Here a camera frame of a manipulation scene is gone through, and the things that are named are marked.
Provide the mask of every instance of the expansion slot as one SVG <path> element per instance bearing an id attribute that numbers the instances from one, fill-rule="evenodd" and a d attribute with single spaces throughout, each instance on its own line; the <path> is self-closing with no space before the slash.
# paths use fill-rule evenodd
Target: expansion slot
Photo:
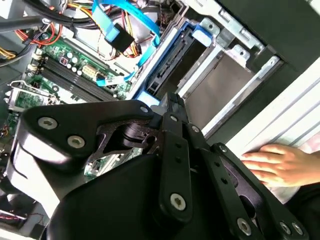
<path id="1" fill-rule="evenodd" d="M 81 98 L 82 100 L 88 102 L 88 103 L 94 103 L 94 102 L 100 102 L 101 100 L 92 96 L 91 94 L 88 94 L 87 92 L 83 91 L 81 88 L 77 87 L 76 85 L 66 81 L 59 75 L 56 75 L 54 72 L 43 69 L 41 76 L 44 78 L 50 80 L 54 84 L 57 84 L 58 86 L 62 87 L 63 89 L 69 91 L 73 95 Z"/>
<path id="2" fill-rule="evenodd" d="M 59 75 L 70 84 L 77 86 L 82 91 L 87 92 L 89 95 L 96 97 L 100 101 L 116 101 L 116 99 L 110 93 L 98 87 L 93 81 L 89 81 L 84 77 L 75 74 L 70 69 L 67 69 L 51 57 L 48 58 L 43 67 L 44 69 L 48 69 L 52 73 Z"/>

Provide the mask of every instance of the black mechanical linkage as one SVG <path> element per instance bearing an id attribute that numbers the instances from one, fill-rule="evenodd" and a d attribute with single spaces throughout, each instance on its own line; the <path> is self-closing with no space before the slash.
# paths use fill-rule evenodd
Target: black mechanical linkage
<path id="1" fill-rule="evenodd" d="M 76 185 L 89 161 L 143 148 L 142 155 L 65 190 L 47 239 L 309 239 L 224 144 L 210 148 L 178 95 L 167 94 L 160 106 L 153 111 L 128 100 L 40 106 L 22 114 L 13 169 L 27 154 L 43 174 L 54 172 L 55 182 L 66 179 L 66 186 Z M 57 126 L 43 128 L 43 117 Z M 70 144 L 71 136 L 78 138 Z"/>

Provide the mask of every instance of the chip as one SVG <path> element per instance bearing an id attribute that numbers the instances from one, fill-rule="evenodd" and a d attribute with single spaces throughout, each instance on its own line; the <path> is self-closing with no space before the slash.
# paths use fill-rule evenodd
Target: chip
<path id="1" fill-rule="evenodd" d="M 63 65 L 63 66 L 66 66 L 68 64 L 68 59 L 64 58 L 64 57 L 61 57 L 60 58 L 60 63 Z"/>

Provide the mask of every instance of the finger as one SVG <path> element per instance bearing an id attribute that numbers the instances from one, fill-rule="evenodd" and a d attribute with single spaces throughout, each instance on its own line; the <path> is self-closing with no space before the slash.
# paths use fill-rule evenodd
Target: finger
<path id="1" fill-rule="evenodd" d="M 260 170 L 277 174 L 277 164 L 262 161 L 242 161 L 242 163 L 250 170 Z"/>
<path id="2" fill-rule="evenodd" d="M 292 149 L 293 148 L 290 146 L 284 146 L 284 145 L 279 145 L 279 144 L 269 144 L 269 145 L 265 145 L 265 146 L 261 147 L 259 151 L 284 155 L 287 152 L 291 152 Z"/>
<path id="3" fill-rule="evenodd" d="M 241 160 L 279 164 L 282 162 L 283 156 L 268 152 L 255 152 L 243 154 Z"/>
<path id="4" fill-rule="evenodd" d="M 267 188 L 270 187 L 269 183 L 265 182 L 265 181 L 260 181 L 263 185 L 265 185 Z"/>
<path id="5" fill-rule="evenodd" d="M 257 179 L 267 183 L 270 186 L 278 186 L 280 183 L 284 182 L 282 178 L 271 172 L 259 170 L 251 170 L 251 172 L 256 176 Z"/>

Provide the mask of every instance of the silver screw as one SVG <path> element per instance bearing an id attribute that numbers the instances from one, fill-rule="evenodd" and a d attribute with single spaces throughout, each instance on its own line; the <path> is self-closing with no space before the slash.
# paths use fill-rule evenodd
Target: silver screw
<path id="1" fill-rule="evenodd" d="M 197 128 L 196 126 L 192 126 L 193 131 L 195 131 L 196 133 L 199 132 L 199 128 Z"/>
<path id="2" fill-rule="evenodd" d="M 175 116 L 173 116 L 173 115 L 171 115 L 170 118 L 171 118 L 173 121 L 175 121 L 175 122 L 178 121 L 178 119 L 177 119 Z"/>
<path id="3" fill-rule="evenodd" d="M 144 113 L 149 112 L 148 109 L 147 109 L 146 107 L 144 107 L 144 106 L 141 106 L 140 109 L 141 109 L 141 111 L 144 112 Z"/>
<path id="4" fill-rule="evenodd" d="M 67 142 L 71 147 L 75 149 L 83 148 L 86 144 L 85 140 L 82 137 L 76 135 L 68 137 Z"/>
<path id="5" fill-rule="evenodd" d="M 219 148 L 221 149 L 222 152 L 224 153 L 227 152 L 227 149 L 223 145 L 220 145 Z"/>
<path id="6" fill-rule="evenodd" d="M 236 223 L 238 224 L 239 229 L 247 236 L 251 235 L 251 228 L 250 225 L 247 223 L 246 220 L 243 218 L 238 218 L 236 220 Z"/>
<path id="7" fill-rule="evenodd" d="M 42 37 L 44 40 L 49 39 L 49 36 L 48 36 L 48 34 L 46 34 L 46 33 L 42 33 L 41 37 Z"/>
<path id="8" fill-rule="evenodd" d="M 302 229 L 301 229 L 295 222 L 292 223 L 292 226 L 293 226 L 294 230 L 296 230 L 296 232 L 297 232 L 298 234 L 300 234 L 300 235 L 303 235 L 303 234 L 304 234 L 304 232 L 302 231 Z"/>
<path id="9" fill-rule="evenodd" d="M 280 226 L 282 227 L 282 229 L 285 231 L 286 234 L 288 235 L 291 234 L 289 227 L 283 221 L 280 222 Z"/>
<path id="10" fill-rule="evenodd" d="M 174 206 L 175 209 L 183 211 L 186 209 L 185 199 L 178 193 L 172 193 L 170 196 L 170 203 Z"/>
<path id="11" fill-rule="evenodd" d="M 52 117 L 44 116 L 39 118 L 38 125 L 44 129 L 52 130 L 58 126 L 58 123 Z"/>

